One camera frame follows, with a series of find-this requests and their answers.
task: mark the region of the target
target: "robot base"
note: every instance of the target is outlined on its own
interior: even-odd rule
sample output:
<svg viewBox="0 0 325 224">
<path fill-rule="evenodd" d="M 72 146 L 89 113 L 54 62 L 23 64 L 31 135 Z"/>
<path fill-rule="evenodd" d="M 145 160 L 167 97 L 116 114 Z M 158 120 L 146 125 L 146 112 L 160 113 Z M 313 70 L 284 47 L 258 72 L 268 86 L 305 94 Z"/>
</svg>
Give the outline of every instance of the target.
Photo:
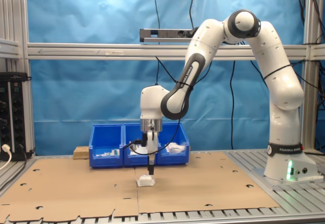
<svg viewBox="0 0 325 224">
<path fill-rule="evenodd" d="M 272 190 L 279 185 L 324 181 L 322 170 L 305 153 L 269 156 L 266 168 L 252 173 Z"/>
<path fill-rule="evenodd" d="M 313 179 L 301 179 L 300 181 L 277 181 L 274 179 L 271 179 L 269 177 L 266 177 L 264 175 L 265 168 L 260 169 L 253 169 L 251 172 L 253 176 L 259 180 L 263 185 L 268 187 L 270 190 L 281 190 L 281 187 L 284 186 L 290 186 L 295 184 L 301 184 L 301 183 L 321 183 L 324 182 L 324 177 L 320 173 L 320 175 L 314 176 Z"/>
</svg>

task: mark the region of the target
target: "black electronics rack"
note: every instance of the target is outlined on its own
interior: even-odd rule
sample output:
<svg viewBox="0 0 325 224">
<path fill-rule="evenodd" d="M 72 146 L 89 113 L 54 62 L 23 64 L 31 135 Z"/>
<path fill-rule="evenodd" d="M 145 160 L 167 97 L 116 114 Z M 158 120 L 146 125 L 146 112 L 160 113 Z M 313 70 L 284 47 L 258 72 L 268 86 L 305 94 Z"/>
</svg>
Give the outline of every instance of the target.
<svg viewBox="0 0 325 224">
<path fill-rule="evenodd" d="M 0 73 L 0 146 L 8 144 L 13 161 L 24 161 L 24 154 L 17 149 L 21 144 L 26 149 L 24 102 L 22 83 L 30 80 L 26 73 Z M 30 158 L 33 151 L 26 152 Z M 1 150 L 0 160 L 7 161 L 9 156 Z"/>
</svg>

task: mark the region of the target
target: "white robotic arm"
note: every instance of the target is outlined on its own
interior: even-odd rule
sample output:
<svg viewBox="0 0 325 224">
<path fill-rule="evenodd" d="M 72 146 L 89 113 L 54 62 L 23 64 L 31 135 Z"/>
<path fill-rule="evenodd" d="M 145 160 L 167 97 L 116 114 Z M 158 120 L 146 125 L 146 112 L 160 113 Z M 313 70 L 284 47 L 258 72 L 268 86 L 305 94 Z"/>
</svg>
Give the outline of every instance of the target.
<svg viewBox="0 0 325 224">
<path fill-rule="evenodd" d="M 150 154 L 150 175 L 153 175 L 162 117 L 181 119 L 188 110 L 193 86 L 219 46 L 243 40 L 251 46 L 270 91 L 269 157 L 265 175 L 279 181 L 309 180 L 317 176 L 315 162 L 302 152 L 299 141 L 298 108 L 304 99 L 300 82 L 275 28 L 269 22 L 260 22 L 248 10 L 236 11 L 224 22 L 208 19 L 201 24 L 189 44 L 183 73 L 172 91 L 159 85 L 142 90 L 141 130 Z"/>
</svg>

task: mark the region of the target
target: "white cable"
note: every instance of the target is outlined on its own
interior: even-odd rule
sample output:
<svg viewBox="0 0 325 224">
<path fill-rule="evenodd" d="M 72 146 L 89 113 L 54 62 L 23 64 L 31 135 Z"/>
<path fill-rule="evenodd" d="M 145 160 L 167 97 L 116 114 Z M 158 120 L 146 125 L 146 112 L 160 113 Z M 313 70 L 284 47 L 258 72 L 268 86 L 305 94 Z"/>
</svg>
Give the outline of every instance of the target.
<svg viewBox="0 0 325 224">
<path fill-rule="evenodd" d="M 9 146 L 8 144 L 4 144 L 4 145 L 2 146 L 2 150 L 3 150 L 4 152 L 6 152 L 6 153 L 9 155 L 9 160 L 7 161 L 7 163 L 5 163 L 5 164 L 0 168 L 0 171 L 1 171 L 3 168 L 5 168 L 5 167 L 9 164 L 9 162 L 11 161 L 11 157 L 12 157 L 11 152 L 10 152 L 10 146 Z"/>
</svg>

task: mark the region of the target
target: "workbench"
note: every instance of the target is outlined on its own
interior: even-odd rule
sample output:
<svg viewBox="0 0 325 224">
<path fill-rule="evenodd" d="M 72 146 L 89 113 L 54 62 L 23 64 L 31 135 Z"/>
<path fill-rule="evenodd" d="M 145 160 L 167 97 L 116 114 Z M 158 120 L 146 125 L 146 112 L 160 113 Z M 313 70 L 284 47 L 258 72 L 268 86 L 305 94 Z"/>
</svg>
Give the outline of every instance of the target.
<svg viewBox="0 0 325 224">
<path fill-rule="evenodd" d="M 254 174 L 255 169 L 264 168 L 267 161 L 266 150 L 229 150 L 223 151 L 229 158 L 235 161 L 246 173 L 269 195 L 280 207 L 259 209 L 234 209 L 213 211 L 185 211 L 167 213 L 144 213 L 137 217 L 118 217 L 114 214 L 103 218 L 77 218 L 62 224 L 95 224 L 95 223 L 325 223 L 325 183 L 294 184 L 280 186 L 278 190 L 271 190 Z M 66 158 L 65 156 L 36 156 L 29 159 L 26 168 L 31 167 L 38 159 Z M 325 166 L 325 157 L 309 155 L 319 166 Z M 9 166 L 0 173 L 0 186 L 13 176 L 24 162 L 11 162 Z M 13 182 L 0 192 L 4 194 Z M 16 222 L 15 224 L 48 224 L 47 222 L 30 221 Z"/>
</svg>

